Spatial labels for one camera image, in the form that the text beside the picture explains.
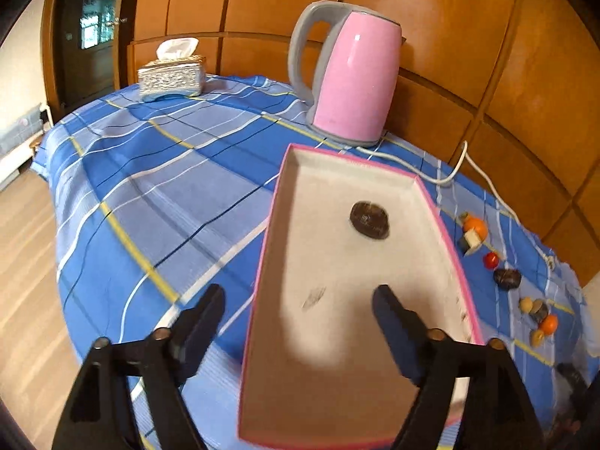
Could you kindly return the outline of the small tan round fruit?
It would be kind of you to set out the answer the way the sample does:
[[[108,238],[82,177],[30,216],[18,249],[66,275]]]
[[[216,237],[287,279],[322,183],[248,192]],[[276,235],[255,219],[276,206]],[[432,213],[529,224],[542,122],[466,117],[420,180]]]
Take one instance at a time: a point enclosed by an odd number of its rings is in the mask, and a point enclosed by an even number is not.
[[[530,314],[533,310],[533,300],[530,297],[523,297],[519,299],[520,312],[524,314]]]

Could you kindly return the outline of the pink white shallow box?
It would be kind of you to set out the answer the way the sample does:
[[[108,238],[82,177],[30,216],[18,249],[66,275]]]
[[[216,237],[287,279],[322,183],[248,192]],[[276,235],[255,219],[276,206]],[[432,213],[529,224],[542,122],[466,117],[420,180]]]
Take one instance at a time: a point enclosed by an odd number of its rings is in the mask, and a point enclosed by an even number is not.
[[[380,205],[390,233],[349,219]],[[262,245],[239,402],[241,440],[274,449],[366,449],[394,441],[416,387],[373,315],[387,285],[429,327],[483,337],[463,267],[422,182],[400,169],[300,144],[280,168]]]

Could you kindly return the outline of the orange toy carrot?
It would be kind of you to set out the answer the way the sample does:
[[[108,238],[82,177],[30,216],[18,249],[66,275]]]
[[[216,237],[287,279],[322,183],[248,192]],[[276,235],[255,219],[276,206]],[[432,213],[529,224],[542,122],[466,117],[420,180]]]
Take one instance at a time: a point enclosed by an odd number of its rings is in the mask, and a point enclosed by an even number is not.
[[[485,241],[488,236],[488,228],[486,222],[471,212],[463,212],[460,215],[460,222],[462,223],[463,233],[473,231],[481,242]]]

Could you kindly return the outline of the small orange tangerine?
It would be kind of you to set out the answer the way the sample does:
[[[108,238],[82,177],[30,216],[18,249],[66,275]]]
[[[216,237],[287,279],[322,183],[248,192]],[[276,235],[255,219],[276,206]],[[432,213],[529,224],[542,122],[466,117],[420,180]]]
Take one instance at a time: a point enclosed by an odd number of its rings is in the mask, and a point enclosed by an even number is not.
[[[556,333],[558,328],[558,318],[555,314],[550,313],[543,318],[539,323],[539,329],[544,333],[546,337],[549,337]]]

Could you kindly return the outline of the silver ornate tissue box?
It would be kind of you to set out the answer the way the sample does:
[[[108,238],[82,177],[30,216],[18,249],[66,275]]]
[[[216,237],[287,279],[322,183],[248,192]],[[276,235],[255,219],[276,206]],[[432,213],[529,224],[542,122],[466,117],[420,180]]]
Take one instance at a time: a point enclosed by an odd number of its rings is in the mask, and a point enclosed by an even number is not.
[[[196,37],[179,37],[159,44],[156,59],[137,70],[140,100],[199,96],[207,80],[206,59],[195,53],[199,42]]]

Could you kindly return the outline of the pink grey electric kettle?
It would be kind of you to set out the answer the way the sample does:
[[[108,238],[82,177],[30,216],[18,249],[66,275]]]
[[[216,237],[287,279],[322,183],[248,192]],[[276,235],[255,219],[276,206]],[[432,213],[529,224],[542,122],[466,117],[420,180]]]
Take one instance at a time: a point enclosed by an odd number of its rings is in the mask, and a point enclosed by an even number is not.
[[[300,67],[308,34],[327,23],[312,85]],[[310,3],[291,35],[288,77],[308,106],[306,125],[335,141],[370,146],[383,136],[400,68],[400,23],[369,8],[330,0]]]

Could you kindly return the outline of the blue plaid tablecloth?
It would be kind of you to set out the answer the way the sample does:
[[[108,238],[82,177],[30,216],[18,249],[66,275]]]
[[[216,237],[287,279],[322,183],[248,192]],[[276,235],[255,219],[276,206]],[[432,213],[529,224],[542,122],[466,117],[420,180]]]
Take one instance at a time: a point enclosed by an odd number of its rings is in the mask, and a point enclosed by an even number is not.
[[[287,84],[262,76],[210,76],[202,96],[153,103],[126,87],[72,112],[44,139],[34,170],[49,184],[57,222],[57,285],[69,336],[83,359],[99,337],[145,337],[173,321],[204,287],[218,282],[227,308],[216,342],[183,393],[213,449],[238,449],[243,345],[264,222],[288,146],[345,153],[308,129],[306,107]],[[529,347],[532,322],[518,298],[500,291],[481,254],[463,262],[485,337],[508,345],[543,427],[569,400],[556,372],[571,363],[586,380],[599,370],[599,345],[576,274],[546,264],[550,250],[519,226],[491,194],[395,135],[371,159],[414,167],[448,234],[459,216],[486,221],[486,249],[523,275],[526,296],[557,316],[556,334]],[[437,180],[449,177],[447,186]]]

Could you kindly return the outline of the dark brown passion fruit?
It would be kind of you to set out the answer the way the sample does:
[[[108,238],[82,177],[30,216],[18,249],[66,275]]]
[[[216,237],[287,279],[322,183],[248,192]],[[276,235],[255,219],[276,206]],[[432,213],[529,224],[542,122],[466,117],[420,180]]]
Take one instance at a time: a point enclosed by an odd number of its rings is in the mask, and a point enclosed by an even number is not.
[[[520,287],[522,274],[513,268],[496,268],[493,280],[501,290],[512,291]]]

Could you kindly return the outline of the dark brown fruit in box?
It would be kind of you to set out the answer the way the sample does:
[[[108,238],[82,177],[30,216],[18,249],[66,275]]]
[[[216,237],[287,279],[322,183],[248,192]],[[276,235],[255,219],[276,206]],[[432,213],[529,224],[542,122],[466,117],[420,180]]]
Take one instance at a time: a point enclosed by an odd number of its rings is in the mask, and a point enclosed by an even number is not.
[[[389,216],[378,204],[370,201],[356,202],[349,219],[354,229],[373,240],[384,240],[390,233]]]

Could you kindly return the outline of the small yellow-brown fruit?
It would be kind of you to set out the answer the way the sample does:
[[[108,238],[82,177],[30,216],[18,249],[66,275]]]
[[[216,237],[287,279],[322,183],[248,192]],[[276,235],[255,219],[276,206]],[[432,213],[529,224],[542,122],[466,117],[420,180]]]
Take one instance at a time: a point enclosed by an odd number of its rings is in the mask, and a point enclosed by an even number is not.
[[[545,333],[543,330],[537,328],[531,331],[530,333],[530,345],[531,347],[540,347],[543,344],[545,339]]]

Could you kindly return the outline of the red cherry tomato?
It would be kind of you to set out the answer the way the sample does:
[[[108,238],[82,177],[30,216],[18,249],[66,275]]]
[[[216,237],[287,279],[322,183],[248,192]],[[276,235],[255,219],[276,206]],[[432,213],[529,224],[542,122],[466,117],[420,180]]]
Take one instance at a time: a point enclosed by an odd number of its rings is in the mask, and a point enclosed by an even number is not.
[[[496,270],[500,265],[500,256],[496,252],[488,252],[483,256],[483,264],[486,269]]]

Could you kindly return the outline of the dark wooden door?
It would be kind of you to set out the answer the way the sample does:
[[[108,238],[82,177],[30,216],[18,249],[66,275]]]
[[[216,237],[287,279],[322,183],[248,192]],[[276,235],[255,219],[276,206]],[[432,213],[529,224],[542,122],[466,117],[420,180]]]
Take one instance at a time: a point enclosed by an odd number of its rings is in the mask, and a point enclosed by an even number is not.
[[[69,112],[113,90],[116,0],[57,0],[58,95]]]

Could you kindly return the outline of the white bench with cushion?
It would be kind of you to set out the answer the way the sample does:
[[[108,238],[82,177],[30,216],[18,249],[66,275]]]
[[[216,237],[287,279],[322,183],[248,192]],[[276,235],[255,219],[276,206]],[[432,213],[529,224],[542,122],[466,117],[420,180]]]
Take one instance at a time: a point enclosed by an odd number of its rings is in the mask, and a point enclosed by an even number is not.
[[[39,103],[1,132],[1,190],[20,175],[20,168],[35,155],[33,142],[53,126],[50,107]]]

